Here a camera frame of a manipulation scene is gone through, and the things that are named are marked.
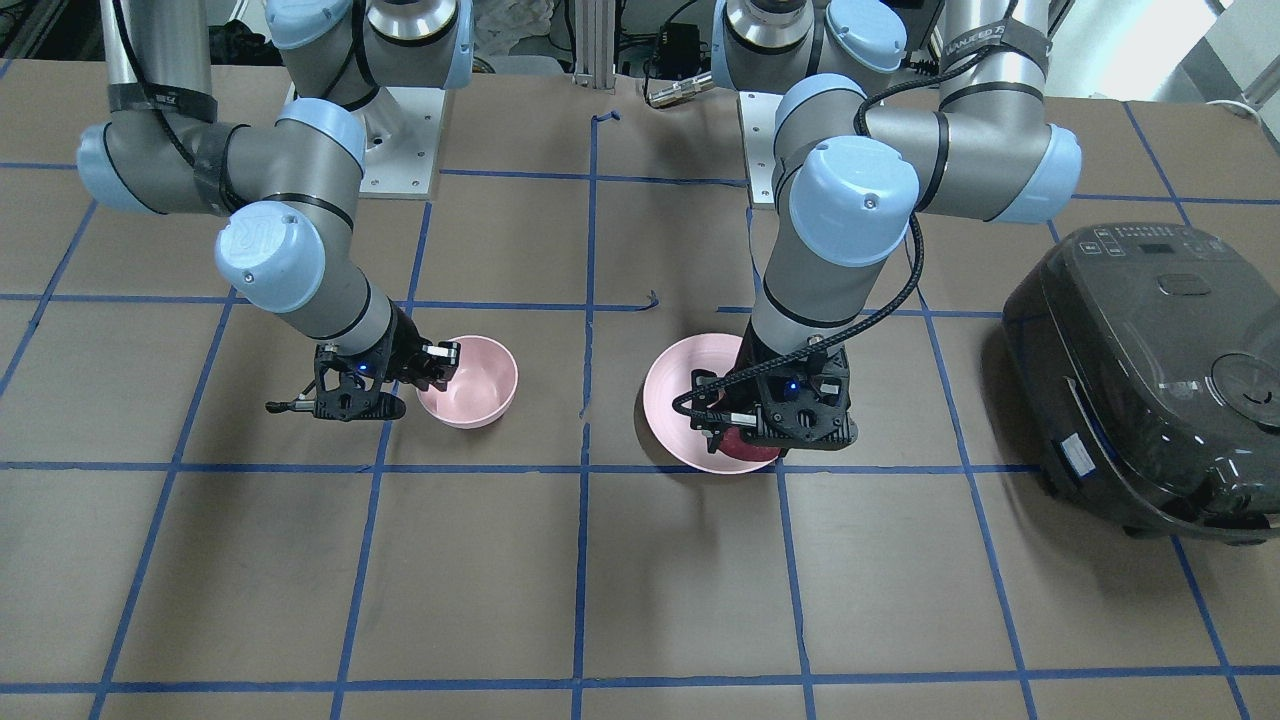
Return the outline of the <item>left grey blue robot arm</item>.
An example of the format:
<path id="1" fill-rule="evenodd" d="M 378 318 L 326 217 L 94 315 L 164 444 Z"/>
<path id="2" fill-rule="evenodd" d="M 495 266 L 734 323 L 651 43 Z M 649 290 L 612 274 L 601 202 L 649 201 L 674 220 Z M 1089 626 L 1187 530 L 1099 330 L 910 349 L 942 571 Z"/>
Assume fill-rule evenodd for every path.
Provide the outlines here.
<path id="1" fill-rule="evenodd" d="M 1044 1 L 947 1 L 933 111 L 891 108 L 906 31 L 881 1 L 721 1 L 714 83 L 780 94 L 772 187 L 778 236 L 735 366 L 695 372 L 673 410 L 710 454 L 753 461 L 840 450 L 845 341 L 922 275 L 918 217 L 1039 224 L 1082 173 L 1076 136 L 1044 117 Z"/>

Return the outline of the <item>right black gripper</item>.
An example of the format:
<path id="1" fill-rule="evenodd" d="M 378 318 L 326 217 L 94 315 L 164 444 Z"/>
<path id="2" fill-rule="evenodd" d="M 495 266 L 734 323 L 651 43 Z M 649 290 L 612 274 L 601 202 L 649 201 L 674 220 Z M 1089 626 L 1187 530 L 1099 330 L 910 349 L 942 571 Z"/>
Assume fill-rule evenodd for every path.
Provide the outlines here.
<path id="1" fill-rule="evenodd" d="M 404 415 L 406 404 L 383 391 L 383 384 L 444 391 L 460 360 L 461 342 L 425 340 L 404 310 L 393 305 L 388 328 L 370 348 L 353 354 L 334 342 L 319 345 L 314 379 L 293 400 L 268 401 L 266 411 L 306 413 L 337 421 L 396 420 Z"/>

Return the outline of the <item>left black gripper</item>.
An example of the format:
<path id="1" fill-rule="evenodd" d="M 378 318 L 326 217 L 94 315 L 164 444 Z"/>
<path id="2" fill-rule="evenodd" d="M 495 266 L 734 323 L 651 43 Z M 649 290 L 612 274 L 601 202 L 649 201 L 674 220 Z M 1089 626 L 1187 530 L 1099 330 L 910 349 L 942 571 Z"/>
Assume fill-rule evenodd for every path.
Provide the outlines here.
<path id="1" fill-rule="evenodd" d="M 703 368 L 690 372 L 696 391 L 690 410 L 746 419 L 690 420 L 694 430 L 707 436 L 707 450 L 713 454 L 718 454 L 730 427 L 741 427 L 746 442 L 776 447 L 781 454 L 791 448 L 840 451 L 858 441 L 858 425 L 849 416 L 850 368 L 842 348 L 814 354 L 716 392 L 705 391 L 718 379 Z"/>

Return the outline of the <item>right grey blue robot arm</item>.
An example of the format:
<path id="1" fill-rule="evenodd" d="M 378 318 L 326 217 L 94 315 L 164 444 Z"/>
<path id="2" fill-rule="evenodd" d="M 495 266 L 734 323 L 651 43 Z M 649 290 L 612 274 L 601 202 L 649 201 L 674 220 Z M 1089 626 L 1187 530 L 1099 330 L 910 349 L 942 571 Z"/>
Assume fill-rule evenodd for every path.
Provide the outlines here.
<path id="1" fill-rule="evenodd" d="M 270 413 L 389 421 L 384 384 L 447 389 L 454 341 L 425 340 L 351 260 L 360 186 L 376 138 L 366 108 L 393 86 L 461 88 L 472 73 L 468 1 L 269 1 L 271 42 L 296 97 L 269 127 L 221 122 L 201 1 L 100 5 L 110 118 L 79 137 L 76 168 L 100 204 L 221 217 L 221 277 L 310 338 L 314 377 Z"/>

